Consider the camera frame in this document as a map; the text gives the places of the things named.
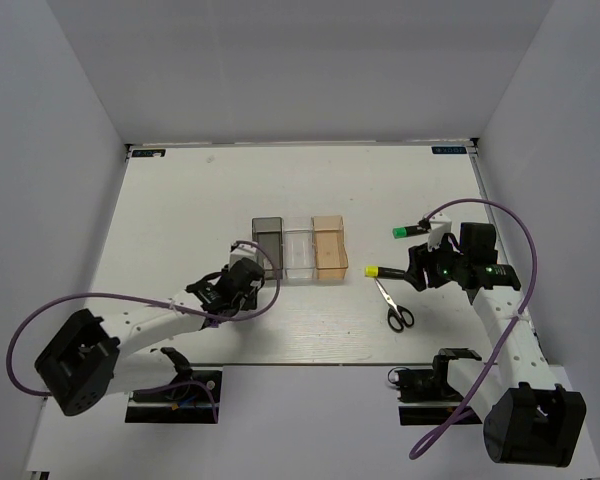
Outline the green cap highlighter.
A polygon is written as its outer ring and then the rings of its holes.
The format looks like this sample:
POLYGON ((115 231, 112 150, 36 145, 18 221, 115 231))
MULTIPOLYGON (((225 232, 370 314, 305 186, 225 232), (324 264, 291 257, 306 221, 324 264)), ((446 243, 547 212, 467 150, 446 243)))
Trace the green cap highlighter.
POLYGON ((396 227, 392 230, 392 235, 394 239, 409 238, 427 233, 428 230, 426 228, 421 227, 420 225, 396 227))

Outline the yellow cap highlighter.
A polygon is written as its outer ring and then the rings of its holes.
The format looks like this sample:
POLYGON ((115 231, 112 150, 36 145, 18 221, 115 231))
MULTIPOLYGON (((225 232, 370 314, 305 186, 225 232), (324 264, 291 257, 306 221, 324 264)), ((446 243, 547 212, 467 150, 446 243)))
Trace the yellow cap highlighter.
POLYGON ((388 280, 404 280, 406 275, 405 270, 381 266, 367 266, 364 273, 365 276, 369 278, 388 280))

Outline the black handled scissors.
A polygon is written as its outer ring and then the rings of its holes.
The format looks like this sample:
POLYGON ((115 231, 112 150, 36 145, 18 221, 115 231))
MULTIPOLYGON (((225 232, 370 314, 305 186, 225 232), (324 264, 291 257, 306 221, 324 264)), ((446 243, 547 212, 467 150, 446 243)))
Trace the black handled scissors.
POLYGON ((375 284, 387 304, 386 319, 389 328, 395 333, 401 333, 405 329, 412 328, 415 324, 415 317, 412 312, 396 303, 379 279, 375 279, 375 284))

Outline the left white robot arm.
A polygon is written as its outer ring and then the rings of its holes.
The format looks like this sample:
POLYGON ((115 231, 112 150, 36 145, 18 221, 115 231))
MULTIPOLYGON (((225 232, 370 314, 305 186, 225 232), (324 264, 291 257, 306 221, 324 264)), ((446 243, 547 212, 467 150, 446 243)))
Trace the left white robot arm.
POLYGON ((256 261, 242 258, 167 301, 112 294, 112 299, 145 306, 108 319, 88 309, 73 313, 34 367, 62 412, 79 415, 113 391, 111 383, 123 378, 123 364, 140 350, 216 327, 242 311, 249 319, 257 317, 257 295, 265 276, 256 261))

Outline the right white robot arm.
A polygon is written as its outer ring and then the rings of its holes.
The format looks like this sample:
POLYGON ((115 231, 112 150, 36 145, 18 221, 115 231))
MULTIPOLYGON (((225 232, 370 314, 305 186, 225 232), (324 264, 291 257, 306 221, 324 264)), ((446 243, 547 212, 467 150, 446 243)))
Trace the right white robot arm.
POLYGON ((468 348, 442 349, 431 384, 460 404, 409 453, 421 457, 446 430, 475 414, 486 452, 495 463, 567 467, 584 425, 581 393, 559 383, 541 352, 524 311, 530 288, 512 266, 498 263, 491 224, 464 223, 454 237, 447 222, 432 226, 426 243, 409 250, 405 279, 415 290, 457 284, 480 318, 492 345, 487 360, 468 348))

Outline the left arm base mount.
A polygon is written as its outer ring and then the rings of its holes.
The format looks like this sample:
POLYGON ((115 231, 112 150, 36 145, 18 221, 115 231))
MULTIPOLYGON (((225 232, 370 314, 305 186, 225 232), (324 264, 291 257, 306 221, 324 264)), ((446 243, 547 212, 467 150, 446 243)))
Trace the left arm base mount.
POLYGON ((162 347, 173 375, 169 389, 156 392, 132 392, 125 422, 128 424, 217 424, 220 413, 223 371, 194 368, 173 347, 162 347))

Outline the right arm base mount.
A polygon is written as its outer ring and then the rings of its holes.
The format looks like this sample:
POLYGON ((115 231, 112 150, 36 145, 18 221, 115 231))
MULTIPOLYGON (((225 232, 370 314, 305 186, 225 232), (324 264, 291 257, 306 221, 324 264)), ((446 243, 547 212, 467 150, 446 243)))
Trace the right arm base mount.
POLYGON ((388 372, 388 384, 398 392, 401 426, 440 426, 451 416, 463 396, 448 384, 448 367, 463 359, 482 360, 467 348, 443 348, 428 367, 395 367, 388 372))

